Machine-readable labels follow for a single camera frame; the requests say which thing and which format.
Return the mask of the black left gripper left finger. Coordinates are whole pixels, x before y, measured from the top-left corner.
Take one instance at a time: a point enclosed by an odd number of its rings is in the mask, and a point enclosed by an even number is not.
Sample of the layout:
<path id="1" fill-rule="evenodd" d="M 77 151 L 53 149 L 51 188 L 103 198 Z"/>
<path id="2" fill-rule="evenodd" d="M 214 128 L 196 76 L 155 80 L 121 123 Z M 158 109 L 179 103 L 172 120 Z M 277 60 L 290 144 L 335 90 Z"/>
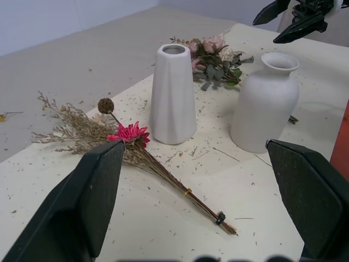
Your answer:
<path id="1" fill-rule="evenodd" d="M 125 144 L 84 154 L 48 194 L 3 261 L 95 261 L 115 206 Z"/>

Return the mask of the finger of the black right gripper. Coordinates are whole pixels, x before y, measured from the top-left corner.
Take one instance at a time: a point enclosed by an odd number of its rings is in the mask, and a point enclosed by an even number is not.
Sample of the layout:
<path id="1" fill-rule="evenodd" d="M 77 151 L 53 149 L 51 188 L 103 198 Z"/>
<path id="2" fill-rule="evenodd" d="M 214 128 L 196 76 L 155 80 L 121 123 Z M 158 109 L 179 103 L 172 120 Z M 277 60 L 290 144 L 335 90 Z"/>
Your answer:
<path id="1" fill-rule="evenodd" d="M 315 15 L 304 17 L 297 22 L 292 23 L 273 40 L 273 43 L 291 43 L 314 31 L 322 33 L 327 29 L 327 26 L 328 24 L 325 22 L 324 16 L 321 13 L 316 13 Z"/>
<path id="2" fill-rule="evenodd" d="M 290 3 L 290 0 L 275 0 L 271 4 L 264 7 L 255 17 L 252 24 L 254 26 L 264 25 L 278 17 L 284 12 Z"/>

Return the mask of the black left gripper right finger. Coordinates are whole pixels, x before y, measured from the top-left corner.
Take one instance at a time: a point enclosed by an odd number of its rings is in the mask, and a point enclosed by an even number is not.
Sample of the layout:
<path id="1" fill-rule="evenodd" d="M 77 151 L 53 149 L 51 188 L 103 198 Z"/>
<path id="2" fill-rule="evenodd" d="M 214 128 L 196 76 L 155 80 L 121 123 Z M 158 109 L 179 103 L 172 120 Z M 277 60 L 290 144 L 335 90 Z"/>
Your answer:
<path id="1" fill-rule="evenodd" d="M 348 261 L 348 180 L 320 153 L 266 142 L 282 202 L 312 261 Z"/>

